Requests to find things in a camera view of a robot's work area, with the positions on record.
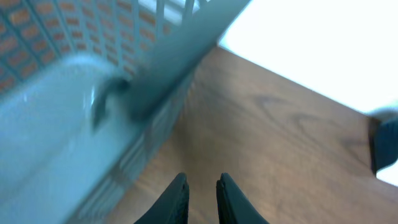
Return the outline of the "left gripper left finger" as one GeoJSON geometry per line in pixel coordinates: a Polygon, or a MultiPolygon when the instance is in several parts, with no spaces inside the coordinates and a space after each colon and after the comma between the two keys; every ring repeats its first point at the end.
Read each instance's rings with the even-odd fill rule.
{"type": "Polygon", "coordinates": [[[187,176],[181,172],[135,224],[187,224],[189,193],[187,176]]]}

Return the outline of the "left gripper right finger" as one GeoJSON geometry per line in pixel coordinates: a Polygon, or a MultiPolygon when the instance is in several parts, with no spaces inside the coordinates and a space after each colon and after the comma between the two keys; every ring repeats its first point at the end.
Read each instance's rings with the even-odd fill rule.
{"type": "Polygon", "coordinates": [[[269,224],[226,172],[216,182],[216,199],[219,223],[269,224]]]}

